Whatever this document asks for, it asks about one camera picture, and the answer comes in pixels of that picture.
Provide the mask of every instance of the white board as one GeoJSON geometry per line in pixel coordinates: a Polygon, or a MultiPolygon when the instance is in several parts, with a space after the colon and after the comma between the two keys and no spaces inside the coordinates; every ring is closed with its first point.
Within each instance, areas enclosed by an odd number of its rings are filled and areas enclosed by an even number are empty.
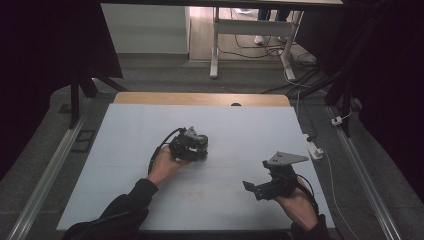
{"type": "MultiPolygon", "coordinates": [[[[269,182],[262,161],[277,151],[309,156],[293,108],[140,104],[109,106],[57,229],[97,219],[147,176],[150,157],[164,138],[190,126],[208,136],[208,159],[180,169],[159,187],[140,229],[290,229],[281,207],[257,201],[242,181],[269,182]]],[[[334,227],[312,162],[293,167],[311,182],[320,212],[334,227]]]]}

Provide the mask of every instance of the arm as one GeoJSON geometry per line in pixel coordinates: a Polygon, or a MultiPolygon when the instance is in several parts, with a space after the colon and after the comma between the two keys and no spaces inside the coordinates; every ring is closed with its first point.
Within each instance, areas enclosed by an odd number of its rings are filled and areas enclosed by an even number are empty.
{"type": "Polygon", "coordinates": [[[115,198],[99,219],[73,225],[63,239],[137,239],[138,229],[146,219],[148,206],[158,186],[188,161],[175,161],[164,146],[155,159],[149,176],[140,179],[128,194],[115,198]]]}
{"type": "MultiPolygon", "coordinates": [[[[298,179],[298,181],[304,186],[301,179],[298,179]]],[[[275,198],[275,201],[280,204],[287,216],[293,220],[293,239],[331,239],[325,223],[325,216],[316,216],[308,197],[300,189],[296,188],[290,197],[279,196],[275,198]]]]}

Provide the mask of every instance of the white desk leg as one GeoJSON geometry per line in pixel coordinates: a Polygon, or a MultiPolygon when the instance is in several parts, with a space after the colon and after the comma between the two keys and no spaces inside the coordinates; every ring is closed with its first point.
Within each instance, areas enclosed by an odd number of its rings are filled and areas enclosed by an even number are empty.
{"type": "Polygon", "coordinates": [[[280,55],[281,62],[284,66],[284,71],[286,72],[286,76],[289,81],[296,81],[296,77],[294,76],[293,70],[290,65],[290,49],[293,44],[293,39],[296,36],[296,32],[299,27],[300,19],[302,17],[303,12],[294,12],[294,14],[295,18],[292,23],[290,35],[288,36],[286,46],[284,47],[284,52],[280,55]]]}
{"type": "Polygon", "coordinates": [[[218,30],[219,30],[219,8],[216,8],[214,18],[214,31],[213,31],[213,46],[211,57],[211,73],[210,78],[216,79],[218,77],[218,30]]]}

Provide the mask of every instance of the white wall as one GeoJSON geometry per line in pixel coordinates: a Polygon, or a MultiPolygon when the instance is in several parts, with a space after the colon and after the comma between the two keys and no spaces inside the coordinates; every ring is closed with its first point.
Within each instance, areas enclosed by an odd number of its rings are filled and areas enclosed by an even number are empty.
{"type": "Polygon", "coordinates": [[[102,4],[117,53],[189,52],[189,7],[102,4]]]}

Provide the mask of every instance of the black sleeve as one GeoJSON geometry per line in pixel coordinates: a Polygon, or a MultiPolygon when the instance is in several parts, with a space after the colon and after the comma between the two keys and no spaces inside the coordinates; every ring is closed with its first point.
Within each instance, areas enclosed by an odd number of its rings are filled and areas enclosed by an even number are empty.
{"type": "Polygon", "coordinates": [[[318,217],[318,224],[310,231],[305,232],[299,225],[293,223],[291,233],[293,240],[331,240],[323,214],[318,217]]]}
{"type": "Polygon", "coordinates": [[[63,239],[137,239],[138,229],[157,191],[156,185],[149,180],[139,180],[129,194],[115,198],[99,219],[73,225],[63,239]]]}

